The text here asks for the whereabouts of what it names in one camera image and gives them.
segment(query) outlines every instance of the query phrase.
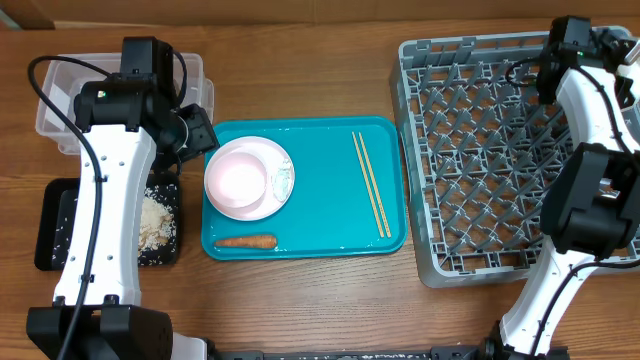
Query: wooden chopsticks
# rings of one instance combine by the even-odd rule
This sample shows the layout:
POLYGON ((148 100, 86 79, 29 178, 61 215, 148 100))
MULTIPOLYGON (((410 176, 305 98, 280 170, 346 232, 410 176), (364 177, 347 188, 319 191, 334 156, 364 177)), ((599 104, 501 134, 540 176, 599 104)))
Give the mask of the wooden chopsticks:
MULTIPOLYGON (((358 146, 358 140, 356 140, 356 134, 354 132, 351 132, 351 136, 353 137, 353 145, 356 147, 356 153, 358 154, 358 160, 360 161, 360 169, 362 170, 362 177, 364 178, 364 183, 367 185, 367 192, 369 193, 369 201, 371 202, 371 209, 373 210, 373 215, 376 218, 376 224, 378 225, 378 232, 380 233, 380 237, 384 237, 384 232, 382 231, 382 226, 380 225, 380 217, 378 216, 378 209, 376 208, 376 201, 373 200, 373 194, 371 193, 371 185, 369 185, 369 176, 367 176, 367 170, 365 169, 364 162, 362 161, 362 155, 360 153, 360 147, 358 146)), ((380 215, 382 217, 382 222, 384 223, 384 228, 387 232, 387 237, 391 238, 391 230, 389 229, 389 223, 387 222, 387 215, 384 212, 384 206, 382 205, 380 192, 378 191, 378 183, 376 182, 376 177, 373 174, 373 168, 371 167, 371 162, 369 161, 369 154, 367 153, 367 147, 364 144, 362 133, 358 133, 358 136, 360 137, 360 143, 362 144, 362 152, 364 153, 364 158, 367 162, 367 168, 369 169, 369 174, 371 176, 371 183, 373 184, 373 190, 376 194, 378 207, 380 208, 380 215)))

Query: wood grain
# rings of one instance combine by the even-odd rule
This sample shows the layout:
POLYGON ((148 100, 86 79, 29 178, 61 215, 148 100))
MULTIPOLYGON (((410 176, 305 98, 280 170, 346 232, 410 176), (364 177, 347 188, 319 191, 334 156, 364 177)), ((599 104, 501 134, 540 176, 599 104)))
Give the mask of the wood grain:
POLYGON ((0 0, 0 7, 22 29, 53 29, 35 0, 0 0))
POLYGON ((32 2, 55 22, 154 25, 326 24, 355 21, 638 16, 633 0, 1 0, 32 2))
MULTIPOLYGON (((601 18, 640 33, 640 18, 601 18)), ((155 35, 197 52, 216 85, 215 122, 377 114, 393 119, 388 77, 404 40, 547 29, 550 19, 92 29, 0 34, 0 358, 44 359, 25 335, 31 306, 48 306, 60 277, 33 265, 42 195, 78 176, 75 157, 34 131, 26 79, 42 54, 117 52, 124 36, 155 35)), ((46 66, 38 69, 42 79, 46 66)), ((413 239, 388 256, 216 262, 200 245, 203 161, 184 166, 184 242, 174 266, 140 271, 143 305, 176 331, 222 350, 426 349, 476 344, 514 303, 523 282, 430 289, 418 279, 413 239)), ((300 234, 304 241, 305 234, 300 234)), ((589 279, 563 318, 556 345, 575 359, 637 358, 639 274, 589 279)))

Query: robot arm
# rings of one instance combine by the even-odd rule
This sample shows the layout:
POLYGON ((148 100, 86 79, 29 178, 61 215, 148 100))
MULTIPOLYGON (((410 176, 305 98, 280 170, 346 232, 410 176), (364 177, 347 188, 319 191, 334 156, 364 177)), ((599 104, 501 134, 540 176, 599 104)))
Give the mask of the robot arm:
MULTIPOLYGON (((138 233, 149 172, 164 171, 219 146, 202 108, 179 107, 173 56, 173 49, 155 38, 126 38, 120 73, 86 83, 75 99, 75 124, 102 172, 100 226, 87 293, 76 303, 90 246, 97 180, 83 147, 71 247, 54 306, 31 308, 27 318, 27 334, 51 359, 60 358, 65 336, 72 336, 66 358, 209 356, 207 341, 173 333, 167 314, 139 307, 138 233), (72 313, 79 314, 77 330, 67 333, 72 313)), ((186 70, 184 60, 176 56, 186 70)))
POLYGON ((606 259, 614 249, 624 248, 638 228, 638 177, 614 136, 608 104, 592 80, 603 87, 622 142, 631 152, 640 150, 621 109, 634 106, 640 98, 636 63, 640 46, 614 38, 611 46, 600 47, 591 42, 590 30, 587 19, 555 20, 541 56, 540 101, 552 103, 557 98, 574 140, 574 154, 544 199, 540 223, 546 235, 538 262, 516 304, 492 335, 499 349, 496 359, 548 354, 556 326, 595 267, 570 278, 562 296, 552 303, 567 275, 576 266, 606 259), (619 191, 617 198, 599 195, 602 179, 619 191), (543 324, 549 306, 552 310, 543 324))

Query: blue plastic tray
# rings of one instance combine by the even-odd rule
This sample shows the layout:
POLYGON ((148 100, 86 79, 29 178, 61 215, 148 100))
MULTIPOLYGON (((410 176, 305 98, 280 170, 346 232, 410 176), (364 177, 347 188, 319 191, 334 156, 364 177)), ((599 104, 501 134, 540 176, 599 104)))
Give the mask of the blue plastic tray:
MULTIPOLYGON (((378 116, 232 121, 215 132, 221 144, 262 136, 280 144, 296 172, 293 192, 274 215, 244 222, 227 218, 203 191, 202 247, 218 260, 291 259, 385 254, 407 238, 400 150, 395 126, 378 116), (387 214, 391 238, 380 238, 351 132, 361 132, 387 214), (217 247, 217 240, 273 235, 272 250, 217 247)), ((205 156, 205 167, 213 153, 205 156)))

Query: gray dish rack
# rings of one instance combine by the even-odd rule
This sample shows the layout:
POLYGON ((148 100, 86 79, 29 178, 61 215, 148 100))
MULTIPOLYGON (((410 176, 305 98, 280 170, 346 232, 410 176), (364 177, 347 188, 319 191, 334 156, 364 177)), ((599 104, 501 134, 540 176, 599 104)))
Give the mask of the gray dish rack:
MULTIPOLYGON (((541 201, 573 145, 562 109, 539 105, 535 87, 514 88, 504 75, 513 62, 538 55, 547 36, 412 40, 399 48, 390 86, 427 286, 519 280, 536 262, 541 201)), ((524 64, 512 76, 526 81, 537 70, 524 64)), ((624 115, 640 139, 638 109, 624 115)), ((608 261, 638 258, 639 236, 608 261)))

